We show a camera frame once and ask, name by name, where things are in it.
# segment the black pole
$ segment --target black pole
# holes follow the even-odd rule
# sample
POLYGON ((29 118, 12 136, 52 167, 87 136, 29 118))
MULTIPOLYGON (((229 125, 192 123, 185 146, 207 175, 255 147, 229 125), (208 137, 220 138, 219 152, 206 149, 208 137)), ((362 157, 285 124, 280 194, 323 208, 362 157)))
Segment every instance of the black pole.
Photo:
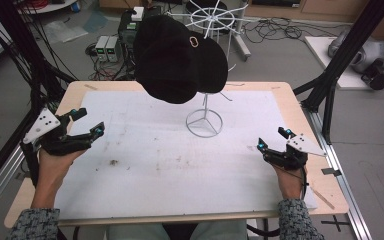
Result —
POLYGON ((376 26, 382 21, 383 17, 384 0, 370 0, 325 71, 310 83, 294 89, 294 93, 297 95, 313 88, 308 98, 302 102, 302 107, 312 112, 317 112, 320 104, 326 98, 322 134, 328 144, 331 144, 330 126, 335 88, 339 77, 370 37, 376 26))

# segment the hat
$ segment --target hat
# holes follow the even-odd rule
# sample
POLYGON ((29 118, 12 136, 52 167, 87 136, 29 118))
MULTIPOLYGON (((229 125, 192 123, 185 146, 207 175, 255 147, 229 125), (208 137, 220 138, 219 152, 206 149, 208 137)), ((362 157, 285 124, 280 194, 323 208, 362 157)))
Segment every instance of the hat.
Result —
POLYGON ((133 42, 135 77, 149 95, 181 104, 197 92, 220 92, 227 59, 212 39, 165 15, 146 18, 133 42))

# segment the white plastic mount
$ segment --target white plastic mount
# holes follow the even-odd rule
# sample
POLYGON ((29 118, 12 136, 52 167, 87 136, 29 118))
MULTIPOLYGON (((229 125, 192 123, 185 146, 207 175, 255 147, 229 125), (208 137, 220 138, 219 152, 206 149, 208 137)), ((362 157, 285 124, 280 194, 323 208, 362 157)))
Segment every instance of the white plastic mount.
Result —
POLYGON ((31 143, 39 137, 45 135, 52 129, 60 125, 60 121, 52 114, 49 109, 44 108, 40 112, 39 117, 34 122, 32 128, 27 132, 26 136, 23 139, 23 143, 31 143))
POLYGON ((301 152, 311 153, 319 156, 326 155, 326 153, 319 146, 314 144, 308 137, 306 137, 302 133, 289 139, 286 144, 301 152))

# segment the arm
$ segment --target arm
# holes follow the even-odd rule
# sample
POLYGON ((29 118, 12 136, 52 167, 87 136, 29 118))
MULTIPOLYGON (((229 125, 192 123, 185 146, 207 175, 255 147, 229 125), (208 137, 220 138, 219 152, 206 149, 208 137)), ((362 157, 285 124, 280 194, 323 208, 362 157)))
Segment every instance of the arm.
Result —
POLYGON ((39 151, 39 179, 30 209, 24 210, 12 227, 8 239, 56 239, 59 209, 55 197, 74 160, 84 151, 52 156, 39 151))
POLYGON ((280 239, 324 239, 308 214, 304 200, 300 199, 302 182, 300 170, 285 171, 273 165, 284 200, 279 202, 280 239))

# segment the power supply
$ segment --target power supply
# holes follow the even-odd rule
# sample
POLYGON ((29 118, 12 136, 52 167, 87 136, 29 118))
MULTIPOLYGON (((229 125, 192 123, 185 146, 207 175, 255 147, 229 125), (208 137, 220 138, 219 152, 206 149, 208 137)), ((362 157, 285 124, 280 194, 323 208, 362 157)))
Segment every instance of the power supply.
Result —
POLYGON ((107 45, 109 38, 109 36, 101 36, 98 40, 98 43, 96 43, 96 54, 98 54, 99 61, 101 62, 108 61, 107 54, 105 52, 105 46, 107 45))
POLYGON ((118 62, 121 55, 121 45, 118 41, 118 37, 111 36, 108 39, 107 45, 105 46, 105 51, 107 53, 109 62, 118 62))

